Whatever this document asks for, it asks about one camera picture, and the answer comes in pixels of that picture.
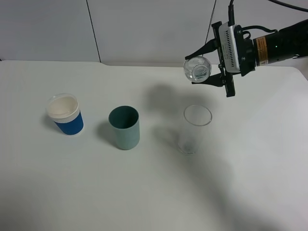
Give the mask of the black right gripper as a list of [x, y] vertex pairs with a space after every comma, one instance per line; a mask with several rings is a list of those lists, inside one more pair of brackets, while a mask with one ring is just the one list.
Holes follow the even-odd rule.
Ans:
[[229, 73], [226, 71], [221, 51], [221, 44], [219, 40], [218, 29], [223, 23], [221, 21], [214, 23], [212, 25], [214, 32], [214, 39], [211, 39], [200, 49], [194, 53], [185, 57], [185, 60], [190, 60], [194, 57], [211, 53], [217, 49], [219, 57], [219, 68], [221, 73], [212, 75], [202, 82], [192, 82], [192, 84], [204, 84], [215, 87], [225, 87], [226, 96], [233, 97], [235, 96], [235, 86], [233, 81], [233, 76], [240, 74], [245, 76], [251, 71], [255, 70], [256, 67], [256, 54], [254, 50], [253, 41], [250, 39], [250, 32], [244, 31], [240, 25], [236, 25], [234, 28], [237, 52], [240, 63], [240, 73]]

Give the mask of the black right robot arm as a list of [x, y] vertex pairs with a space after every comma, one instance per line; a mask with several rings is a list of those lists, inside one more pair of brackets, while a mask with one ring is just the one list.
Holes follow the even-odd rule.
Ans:
[[225, 87], [226, 96], [235, 96], [233, 75], [245, 76], [257, 66], [308, 55], [308, 22], [301, 21], [281, 30], [263, 26], [231, 25], [229, 22], [212, 24], [214, 38], [185, 57], [191, 61], [213, 51], [218, 52], [220, 73], [197, 80], [193, 84]]

